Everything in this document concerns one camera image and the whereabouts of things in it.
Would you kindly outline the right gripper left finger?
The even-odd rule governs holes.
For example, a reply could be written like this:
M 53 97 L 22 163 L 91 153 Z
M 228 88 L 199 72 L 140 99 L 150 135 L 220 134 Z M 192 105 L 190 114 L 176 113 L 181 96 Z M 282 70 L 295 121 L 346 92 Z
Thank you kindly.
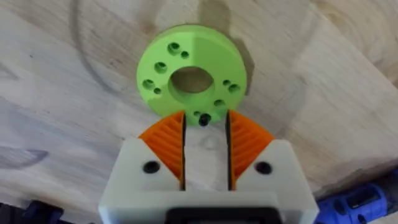
M 185 130 L 185 113 L 178 111 L 125 140 L 106 190 L 185 190 Z

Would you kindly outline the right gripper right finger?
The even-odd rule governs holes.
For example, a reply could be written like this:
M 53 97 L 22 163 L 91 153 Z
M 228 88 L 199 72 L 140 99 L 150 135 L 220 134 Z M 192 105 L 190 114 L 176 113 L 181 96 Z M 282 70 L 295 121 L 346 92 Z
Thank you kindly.
M 309 194 L 310 188 L 291 143 L 275 138 L 248 117 L 226 117 L 228 189 L 274 194 Z

